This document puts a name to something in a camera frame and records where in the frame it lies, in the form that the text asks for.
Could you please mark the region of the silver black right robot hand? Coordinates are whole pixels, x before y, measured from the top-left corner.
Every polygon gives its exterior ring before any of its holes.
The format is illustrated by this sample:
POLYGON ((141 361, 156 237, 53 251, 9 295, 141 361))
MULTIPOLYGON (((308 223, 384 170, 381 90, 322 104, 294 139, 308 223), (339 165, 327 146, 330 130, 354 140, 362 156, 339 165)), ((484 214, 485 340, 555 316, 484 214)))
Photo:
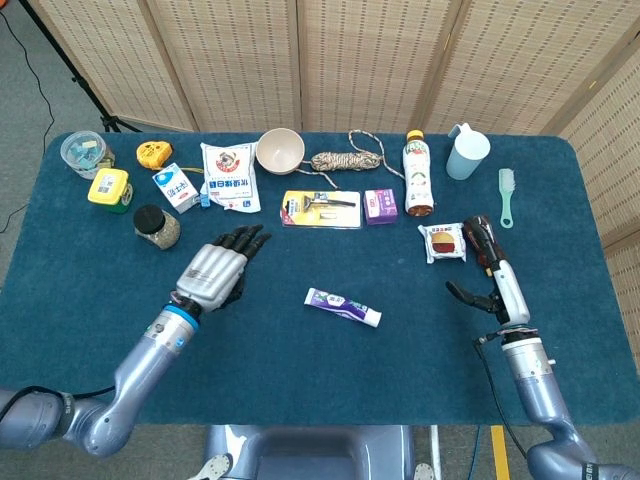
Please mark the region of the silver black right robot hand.
POLYGON ((463 232, 474 248, 478 263, 493 279, 494 290, 488 296, 479 296, 447 281, 448 291, 458 301, 494 314, 502 326, 527 324, 530 312, 526 300, 511 264, 497 243, 489 219, 484 215, 469 217, 463 222, 463 232))

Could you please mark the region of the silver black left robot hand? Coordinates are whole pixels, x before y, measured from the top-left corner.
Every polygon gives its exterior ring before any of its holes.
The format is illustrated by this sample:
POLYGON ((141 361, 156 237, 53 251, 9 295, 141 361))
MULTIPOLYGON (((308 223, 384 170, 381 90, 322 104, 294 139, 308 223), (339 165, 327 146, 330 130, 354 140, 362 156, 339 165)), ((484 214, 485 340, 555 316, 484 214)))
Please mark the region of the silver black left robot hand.
POLYGON ((199 316, 236 301, 247 264, 271 238, 262 229, 261 224, 240 226, 206 243, 179 277, 171 302, 199 316))

